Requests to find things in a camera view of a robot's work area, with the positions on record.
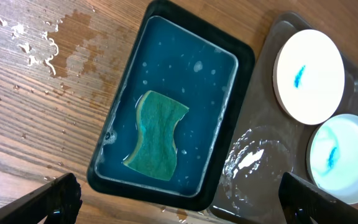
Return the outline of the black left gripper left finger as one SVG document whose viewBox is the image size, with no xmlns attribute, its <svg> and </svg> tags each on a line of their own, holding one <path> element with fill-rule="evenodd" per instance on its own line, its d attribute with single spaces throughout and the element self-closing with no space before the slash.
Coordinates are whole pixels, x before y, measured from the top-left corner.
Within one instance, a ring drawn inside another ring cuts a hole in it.
<svg viewBox="0 0 358 224">
<path fill-rule="evenodd" d="M 74 224 L 81 205 L 80 184 L 67 173 L 0 208 L 0 224 Z"/>
</svg>

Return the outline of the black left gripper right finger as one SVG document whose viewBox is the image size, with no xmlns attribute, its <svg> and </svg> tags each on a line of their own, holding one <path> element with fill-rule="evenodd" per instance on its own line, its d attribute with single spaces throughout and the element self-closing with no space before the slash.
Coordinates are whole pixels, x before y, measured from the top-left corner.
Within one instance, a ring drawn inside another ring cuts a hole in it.
<svg viewBox="0 0 358 224">
<path fill-rule="evenodd" d="M 287 223 L 358 223 L 358 209 L 291 172 L 283 174 L 278 197 Z"/>
</svg>

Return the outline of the light blue plate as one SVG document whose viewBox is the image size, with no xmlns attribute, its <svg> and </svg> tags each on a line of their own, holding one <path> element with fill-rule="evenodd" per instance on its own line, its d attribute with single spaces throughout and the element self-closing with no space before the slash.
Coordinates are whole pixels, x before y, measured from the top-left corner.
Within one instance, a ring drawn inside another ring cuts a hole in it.
<svg viewBox="0 0 358 224">
<path fill-rule="evenodd" d="M 358 116 L 339 114 L 319 125 L 308 142 L 306 166 L 318 188 L 358 203 Z"/>
</svg>

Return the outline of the green yellow sponge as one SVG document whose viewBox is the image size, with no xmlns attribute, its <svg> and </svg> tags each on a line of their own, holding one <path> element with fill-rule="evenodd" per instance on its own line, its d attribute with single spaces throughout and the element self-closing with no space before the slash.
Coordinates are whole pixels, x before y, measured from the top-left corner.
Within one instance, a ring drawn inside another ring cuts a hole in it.
<svg viewBox="0 0 358 224">
<path fill-rule="evenodd" d="M 137 142 L 123 164 L 147 177 L 169 181 L 177 166 L 175 128 L 189 107 L 149 90 L 136 106 Z"/>
</svg>

